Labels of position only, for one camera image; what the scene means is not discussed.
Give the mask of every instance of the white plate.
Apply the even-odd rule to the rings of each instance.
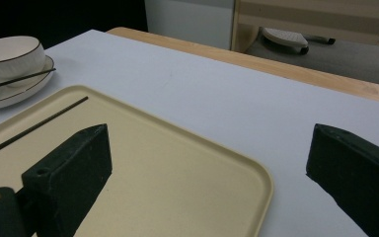
[[[42,70],[49,70],[53,68],[54,61],[51,57],[45,57],[45,66]],[[20,86],[20,87],[9,87],[3,86],[0,87],[0,108],[14,105],[18,102],[25,100],[26,98],[32,96],[38,92],[41,88],[47,84],[53,75],[53,71],[48,73],[41,74],[37,76],[37,79],[32,83]]]

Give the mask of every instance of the black chopstick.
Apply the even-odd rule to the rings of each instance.
[[[11,83],[14,83],[14,82],[18,82],[18,81],[22,81],[22,80],[26,80],[26,79],[29,79],[31,77],[35,77],[35,76],[39,76],[41,74],[44,74],[44,73],[48,73],[50,71],[54,71],[56,68],[53,67],[51,69],[48,69],[48,70],[44,70],[44,71],[41,71],[41,72],[38,72],[38,73],[33,73],[31,75],[27,75],[27,76],[23,76],[23,77],[20,77],[20,78],[16,78],[16,79],[12,79],[12,80],[9,80],[9,81],[6,81],[6,82],[2,82],[0,83],[0,87],[1,86],[6,86],[8,84],[11,84]]]
[[[61,116],[62,114],[64,114],[64,113],[70,111],[71,109],[73,109],[74,107],[78,106],[79,104],[83,103],[83,102],[86,101],[86,100],[88,100],[88,97],[84,97],[84,98],[82,98],[81,100],[79,100],[79,101],[73,103],[72,105],[70,105],[70,106],[64,108],[63,110],[57,112],[56,114],[54,114],[54,115],[52,115],[52,116],[50,116],[50,117],[48,117],[48,118],[46,118],[46,119],[40,121],[40,122],[37,123],[36,125],[31,126],[30,128],[28,128],[28,129],[22,131],[21,133],[18,133],[17,135],[15,135],[15,136],[9,138],[8,140],[2,142],[2,143],[0,144],[0,150],[1,150],[2,148],[4,148],[4,147],[8,146],[9,144],[13,143],[14,141],[20,139],[21,137],[23,137],[23,136],[29,134],[30,132],[36,130],[37,128],[41,127],[42,125],[48,123],[49,121],[51,121],[51,120],[53,120],[53,119],[56,119],[57,117]]]

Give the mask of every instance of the beige tray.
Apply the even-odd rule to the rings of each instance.
[[[273,183],[255,161],[83,86],[65,88],[0,124],[0,143],[89,100],[0,150],[0,187],[76,131],[109,128],[113,174],[76,236],[257,236]]]

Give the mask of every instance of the white bowl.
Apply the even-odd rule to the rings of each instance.
[[[0,39],[0,83],[40,72],[44,64],[44,48],[37,38],[19,36]],[[29,80],[24,80],[11,85],[29,83]]]

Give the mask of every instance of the gray surface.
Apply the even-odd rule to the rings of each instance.
[[[329,45],[327,39],[304,37],[309,42],[306,55],[299,54],[300,48],[266,41],[261,31],[246,53],[379,84],[379,46],[339,39]]]

